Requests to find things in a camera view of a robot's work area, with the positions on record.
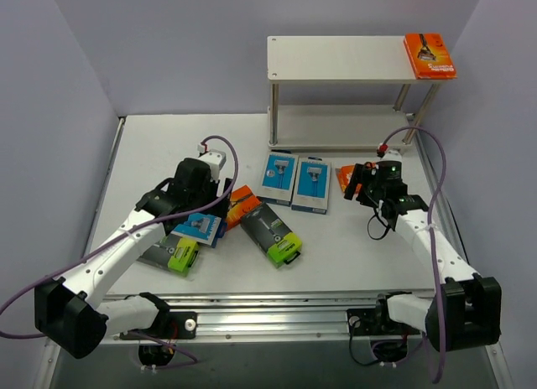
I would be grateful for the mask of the orange razor box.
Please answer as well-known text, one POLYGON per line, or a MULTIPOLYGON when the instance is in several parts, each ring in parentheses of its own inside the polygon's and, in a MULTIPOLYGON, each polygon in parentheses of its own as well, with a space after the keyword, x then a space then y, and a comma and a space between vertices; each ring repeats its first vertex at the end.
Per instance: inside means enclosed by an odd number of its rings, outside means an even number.
POLYGON ((261 200, 247 185, 232 191, 226 218, 227 229, 238 226, 241 219, 260 204, 261 200))
POLYGON ((341 187, 341 191, 345 192, 347 186, 350 183, 352 173, 354 171, 354 165, 345 165, 340 168, 335 168, 336 178, 341 187))
POLYGON ((440 34, 406 34, 404 47, 418 80, 457 78, 456 67, 440 34))

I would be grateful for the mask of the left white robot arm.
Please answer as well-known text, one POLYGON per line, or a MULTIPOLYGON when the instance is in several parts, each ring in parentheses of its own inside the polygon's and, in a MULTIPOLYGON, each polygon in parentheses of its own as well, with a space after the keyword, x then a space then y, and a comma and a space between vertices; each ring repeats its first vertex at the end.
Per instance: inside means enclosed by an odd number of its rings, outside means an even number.
POLYGON ((76 359, 88 356, 108 336, 141 330, 150 338, 170 328, 169 305, 144 292, 104 302, 112 285, 154 243, 188 215, 204 210, 221 214, 216 198, 224 153, 211 150, 185 158, 175 175, 142 196, 126 220, 104 243, 103 251, 49 278, 34 290, 36 328, 76 359))

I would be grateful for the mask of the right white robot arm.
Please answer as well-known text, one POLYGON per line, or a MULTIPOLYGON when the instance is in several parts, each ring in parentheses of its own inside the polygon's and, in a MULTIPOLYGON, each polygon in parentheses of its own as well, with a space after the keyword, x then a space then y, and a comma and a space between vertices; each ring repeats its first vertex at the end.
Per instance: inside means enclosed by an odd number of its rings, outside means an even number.
POLYGON ((423 264, 433 267, 433 299, 410 292, 380 295, 372 313, 377 329, 389 333, 409 326, 425 334, 438 351, 498 342, 502 300, 498 281, 471 267, 434 226, 430 205, 409 194, 400 161, 355 164, 344 197, 372 209, 386 231, 402 237, 423 264))

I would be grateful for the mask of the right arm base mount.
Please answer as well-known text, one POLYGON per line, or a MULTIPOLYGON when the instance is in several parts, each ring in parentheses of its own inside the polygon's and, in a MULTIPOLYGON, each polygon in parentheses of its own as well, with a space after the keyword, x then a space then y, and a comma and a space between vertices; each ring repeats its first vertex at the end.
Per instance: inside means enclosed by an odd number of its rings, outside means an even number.
POLYGON ((347 309, 346 316, 349 356, 361 367, 388 366, 395 369, 422 346, 420 341, 414 348, 410 347, 409 339, 419 333, 417 329, 378 316, 372 308, 347 309), (372 339, 369 345, 371 360, 359 360, 355 355, 353 341, 358 337, 372 339))

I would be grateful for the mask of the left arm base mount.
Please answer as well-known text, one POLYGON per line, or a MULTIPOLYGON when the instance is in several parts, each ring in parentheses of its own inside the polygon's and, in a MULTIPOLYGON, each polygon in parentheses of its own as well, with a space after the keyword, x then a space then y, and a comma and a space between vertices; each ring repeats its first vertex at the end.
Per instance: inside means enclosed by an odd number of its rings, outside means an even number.
POLYGON ((178 340, 196 337, 197 314, 193 312, 170 312, 158 327, 134 330, 140 340, 151 341, 151 345, 140 345, 136 360, 143 368, 153 371, 170 370, 193 366, 199 359, 177 347, 178 340))

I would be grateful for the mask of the orange razor box front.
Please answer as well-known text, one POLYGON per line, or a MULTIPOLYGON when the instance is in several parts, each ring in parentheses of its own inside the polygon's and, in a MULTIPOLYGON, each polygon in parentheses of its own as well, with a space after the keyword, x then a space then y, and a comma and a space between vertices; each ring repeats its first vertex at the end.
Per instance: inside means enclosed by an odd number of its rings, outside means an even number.
POLYGON ((456 67, 440 34, 406 34, 404 47, 418 80, 457 78, 456 67))

